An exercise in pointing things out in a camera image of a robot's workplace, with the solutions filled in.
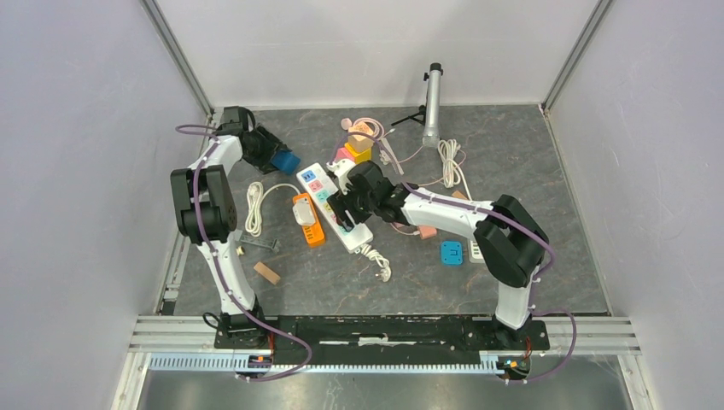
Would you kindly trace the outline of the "white plug adapter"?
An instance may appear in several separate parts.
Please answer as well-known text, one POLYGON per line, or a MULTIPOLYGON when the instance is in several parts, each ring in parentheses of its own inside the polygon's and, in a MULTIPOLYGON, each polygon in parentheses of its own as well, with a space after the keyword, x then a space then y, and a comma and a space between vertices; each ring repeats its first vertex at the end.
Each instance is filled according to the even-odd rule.
POLYGON ((295 220, 300 226, 313 226, 316 223, 316 216, 313 206, 306 198, 296 201, 292 207, 295 220))

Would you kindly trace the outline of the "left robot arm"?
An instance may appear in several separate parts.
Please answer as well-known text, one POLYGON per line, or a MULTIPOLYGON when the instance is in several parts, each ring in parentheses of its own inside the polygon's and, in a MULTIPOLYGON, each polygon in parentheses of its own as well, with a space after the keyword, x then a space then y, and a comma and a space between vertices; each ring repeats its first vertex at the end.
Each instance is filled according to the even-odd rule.
POLYGON ((257 313, 257 299, 236 255, 237 211, 228 175, 240 161, 262 174, 290 175, 301 160, 259 124, 248 108, 224 108, 218 126, 180 125, 176 132, 207 138, 197 160, 172 171, 172 201, 179 233, 202 253, 228 315, 257 313))

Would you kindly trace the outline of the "dark blue cube socket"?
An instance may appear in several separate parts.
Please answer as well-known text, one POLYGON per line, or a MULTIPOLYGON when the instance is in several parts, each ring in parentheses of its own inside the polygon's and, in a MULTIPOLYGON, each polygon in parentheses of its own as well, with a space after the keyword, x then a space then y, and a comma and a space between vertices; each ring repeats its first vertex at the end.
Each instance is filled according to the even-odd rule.
POLYGON ((271 164, 286 175, 293 175, 301 159, 290 150, 279 150, 271 159, 271 164))

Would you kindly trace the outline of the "light blue cube socket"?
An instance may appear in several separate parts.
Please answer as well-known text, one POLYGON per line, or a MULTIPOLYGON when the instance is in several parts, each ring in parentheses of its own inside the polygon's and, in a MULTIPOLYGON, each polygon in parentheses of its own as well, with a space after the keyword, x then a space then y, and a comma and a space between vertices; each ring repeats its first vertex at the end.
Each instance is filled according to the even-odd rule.
POLYGON ((440 245, 440 259, 444 266, 461 266, 464 263, 464 247, 459 241, 444 241, 440 245))

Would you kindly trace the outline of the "white long power strip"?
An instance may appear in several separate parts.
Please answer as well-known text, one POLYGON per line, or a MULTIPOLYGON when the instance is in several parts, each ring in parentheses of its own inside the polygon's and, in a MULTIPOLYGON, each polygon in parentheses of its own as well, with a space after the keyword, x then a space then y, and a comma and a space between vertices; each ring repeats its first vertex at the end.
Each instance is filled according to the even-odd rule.
POLYGON ((358 254, 361 248, 371 243, 371 230, 365 224, 355 225, 351 217, 344 213, 345 209, 339 201, 341 192, 327 169, 317 162, 301 169, 295 176, 311 196, 319 215, 348 253, 358 254))

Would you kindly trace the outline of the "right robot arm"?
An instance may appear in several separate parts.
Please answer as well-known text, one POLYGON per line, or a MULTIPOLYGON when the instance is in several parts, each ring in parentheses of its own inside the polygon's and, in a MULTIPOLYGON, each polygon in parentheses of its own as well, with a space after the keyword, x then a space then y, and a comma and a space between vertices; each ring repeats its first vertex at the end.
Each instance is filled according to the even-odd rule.
POLYGON ((480 202, 436 194, 415 184, 393 184, 372 161, 342 160, 325 167, 338 186, 328 200, 334 221, 344 231, 375 215, 389 224, 430 226, 475 242, 499 283, 495 342, 513 349, 527 338, 532 282, 548 268, 543 260, 553 251, 547 235, 515 197, 480 202))

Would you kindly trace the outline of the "small salmon charger plug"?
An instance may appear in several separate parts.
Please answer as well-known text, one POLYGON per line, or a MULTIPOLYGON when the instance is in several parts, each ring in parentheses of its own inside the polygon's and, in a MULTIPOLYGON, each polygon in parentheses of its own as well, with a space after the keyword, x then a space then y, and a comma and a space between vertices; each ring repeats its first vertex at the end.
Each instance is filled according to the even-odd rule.
POLYGON ((433 226, 420 225, 417 228, 417 231, 418 235, 423 240, 435 237, 437 235, 437 230, 433 226))

